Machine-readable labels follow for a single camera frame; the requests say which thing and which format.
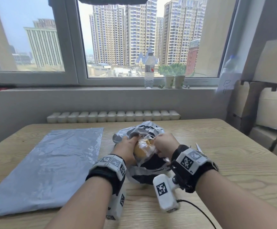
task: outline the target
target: wooden table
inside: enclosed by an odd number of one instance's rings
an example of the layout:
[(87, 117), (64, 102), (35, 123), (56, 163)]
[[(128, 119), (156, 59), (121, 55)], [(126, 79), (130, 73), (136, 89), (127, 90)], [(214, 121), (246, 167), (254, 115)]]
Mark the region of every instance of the wooden table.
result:
[[(99, 156), (112, 151), (112, 136), (119, 129), (139, 122), (92, 124), (39, 124), (29, 125), (0, 143), (0, 182), (17, 166), (41, 139), (53, 129), (104, 127)], [(156, 122), (175, 135), (181, 144), (195, 147), (218, 164), (222, 175), (261, 199), (277, 207), (277, 156), (219, 119), (180, 120)], [(159, 209), (153, 186), (141, 188), (127, 183), (127, 198), (121, 221), (106, 220), (105, 229), (188, 229), (212, 228), (196, 208), (181, 203), (181, 209), (171, 214)], [(196, 193), (178, 189), (178, 198), (198, 205), (221, 228)], [(0, 218), (0, 228), (44, 228), (57, 210), (45, 210)]]

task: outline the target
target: window pane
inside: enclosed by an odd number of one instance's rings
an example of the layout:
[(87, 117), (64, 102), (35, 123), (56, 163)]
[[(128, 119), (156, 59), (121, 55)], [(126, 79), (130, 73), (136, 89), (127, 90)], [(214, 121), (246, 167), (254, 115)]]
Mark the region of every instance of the window pane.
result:
[(48, 0), (0, 0), (0, 71), (63, 71)]
[(144, 77), (149, 47), (157, 59), (155, 77), (166, 73), (217, 77), (235, 2), (148, 0), (143, 5), (102, 6), (79, 2), (89, 77)]

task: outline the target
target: forearm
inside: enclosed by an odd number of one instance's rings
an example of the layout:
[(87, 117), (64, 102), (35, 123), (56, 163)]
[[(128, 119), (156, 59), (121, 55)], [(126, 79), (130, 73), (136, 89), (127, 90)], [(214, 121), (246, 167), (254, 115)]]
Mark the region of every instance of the forearm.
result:
[(89, 178), (45, 229), (103, 229), (112, 186), (102, 177)]
[(215, 170), (200, 177), (196, 192), (223, 229), (277, 229), (277, 208)]

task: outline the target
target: water bottle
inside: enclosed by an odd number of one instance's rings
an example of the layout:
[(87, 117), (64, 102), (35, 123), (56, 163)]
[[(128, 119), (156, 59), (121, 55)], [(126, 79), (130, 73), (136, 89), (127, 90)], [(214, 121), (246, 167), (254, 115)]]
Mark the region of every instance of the water bottle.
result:
[(156, 64), (156, 58), (153, 56), (153, 53), (148, 53), (148, 58), (145, 62), (145, 78), (144, 78), (145, 88), (150, 89), (153, 87), (155, 64)]
[(230, 56), (230, 59), (225, 63), (222, 73), (234, 73), (236, 68), (236, 57), (234, 55)]

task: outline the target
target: plastic bag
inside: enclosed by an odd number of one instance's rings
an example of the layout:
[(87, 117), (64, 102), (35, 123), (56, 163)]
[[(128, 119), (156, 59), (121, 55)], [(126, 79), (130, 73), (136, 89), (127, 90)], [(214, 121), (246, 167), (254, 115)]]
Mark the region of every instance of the plastic bag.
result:
[(53, 130), (0, 183), (0, 216), (62, 207), (97, 161), (103, 128)]
[(113, 135), (113, 142), (116, 144), (121, 142), (124, 136), (132, 138), (137, 134), (140, 135), (134, 151), (137, 166), (130, 166), (126, 172), (129, 181), (152, 185), (154, 177), (162, 173), (166, 174), (170, 170), (169, 162), (156, 154), (156, 148), (153, 145), (153, 138), (161, 133), (164, 133), (163, 128), (151, 121), (146, 121), (138, 126), (124, 128)]

